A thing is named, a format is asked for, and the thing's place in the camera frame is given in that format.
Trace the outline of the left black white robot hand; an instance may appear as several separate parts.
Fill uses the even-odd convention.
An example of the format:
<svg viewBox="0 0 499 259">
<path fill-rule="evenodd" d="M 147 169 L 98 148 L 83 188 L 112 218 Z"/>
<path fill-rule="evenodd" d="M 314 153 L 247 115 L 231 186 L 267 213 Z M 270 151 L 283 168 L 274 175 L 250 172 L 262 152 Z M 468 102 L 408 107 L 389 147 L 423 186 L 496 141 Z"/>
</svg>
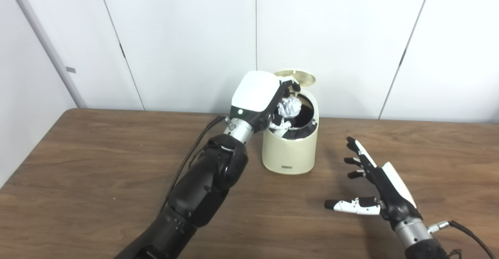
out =
<svg viewBox="0 0 499 259">
<path fill-rule="evenodd" d="M 232 96 L 229 117 L 244 122 L 252 133 L 271 129 L 289 129 L 296 122 L 294 115 L 279 114 L 279 104 L 290 95 L 290 88 L 301 90 L 293 76 L 276 76 L 265 71 L 250 71 Z"/>
</svg>

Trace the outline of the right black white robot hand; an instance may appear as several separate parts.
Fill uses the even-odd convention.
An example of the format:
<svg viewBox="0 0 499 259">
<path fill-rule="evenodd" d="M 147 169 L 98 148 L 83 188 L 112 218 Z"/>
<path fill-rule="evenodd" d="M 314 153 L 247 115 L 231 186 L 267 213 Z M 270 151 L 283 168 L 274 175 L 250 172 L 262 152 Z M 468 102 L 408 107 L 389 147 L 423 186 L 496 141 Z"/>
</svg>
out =
<svg viewBox="0 0 499 259">
<path fill-rule="evenodd" d="M 356 157 L 346 157 L 344 162 L 358 167 L 357 170 L 349 172 L 347 177 L 367 179 L 375 186 L 379 196 L 325 200 L 326 209 L 357 215 L 380 215 L 392 226 L 409 218 L 422 220 L 412 194 L 390 162 L 382 166 L 376 165 L 360 141 L 353 137 L 347 137 L 347 147 L 356 154 Z"/>
</svg>

